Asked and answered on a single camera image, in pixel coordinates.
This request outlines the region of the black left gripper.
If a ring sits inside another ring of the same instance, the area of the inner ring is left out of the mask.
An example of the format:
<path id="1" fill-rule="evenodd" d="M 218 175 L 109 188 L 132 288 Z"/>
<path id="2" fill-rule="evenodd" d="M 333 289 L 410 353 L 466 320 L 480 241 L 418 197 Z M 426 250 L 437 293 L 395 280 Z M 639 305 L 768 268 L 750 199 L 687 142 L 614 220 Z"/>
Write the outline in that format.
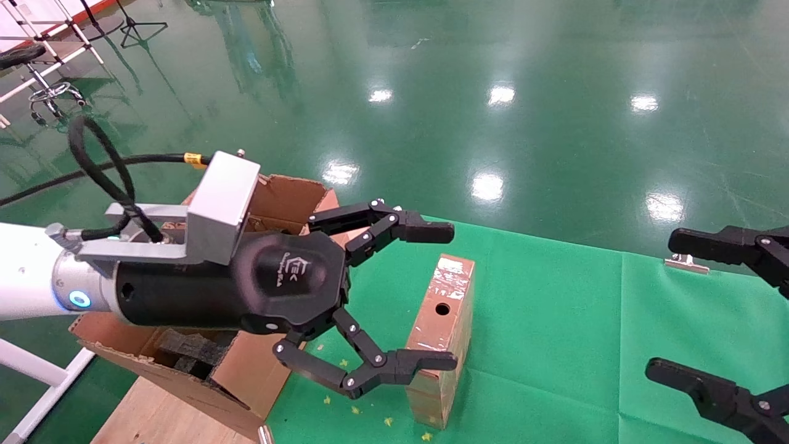
<path id="1" fill-rule="evenodd" d="M 428 221 L 373 199 L 313 213 L 308 229 L 321 232 L 247 233 L 228 265 L 121 263 L 115 276 L 120 315 L 138 326 L 258 335 L 291 331 L 273 346 L 277 360 L 348 398 L 360 398 L 380 385 L 409 385 L 420 370 L 456 370 L 457 358 L 448 351 L 383 352 L 340 308 L 348 300 L 346 264 L 363 264 L 395 240 L 450 244 L 456 233 L 453 224 Z M 357 230 L 361 233 L 345 249 L 329 237 Z M 330 320 L 362 359 L 354 371 L 300 348 L 299 334 L 323 334 Z"/>

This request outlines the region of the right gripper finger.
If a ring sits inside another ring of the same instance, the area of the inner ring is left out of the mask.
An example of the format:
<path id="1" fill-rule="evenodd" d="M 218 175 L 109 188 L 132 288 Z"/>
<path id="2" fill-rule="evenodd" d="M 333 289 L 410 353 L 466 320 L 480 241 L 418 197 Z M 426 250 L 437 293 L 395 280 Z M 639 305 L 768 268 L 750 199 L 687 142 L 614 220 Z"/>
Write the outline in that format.
<path id="1" fill-rule="evenodd" d="M 770 230 L 726 226 L 717 233 L 677 228 L 669 250 L 702 260 L 746 265 L 755 275 L 788 298 L 788 227 Z"/>
<path id="2" fill-rule="evenodd" d="M 659 357 L 648 361 L 645 376 L 687 394 L 699 416 L 753 443 L 788 442 L 787 384 L 755 395 L 736 382 Z"/>

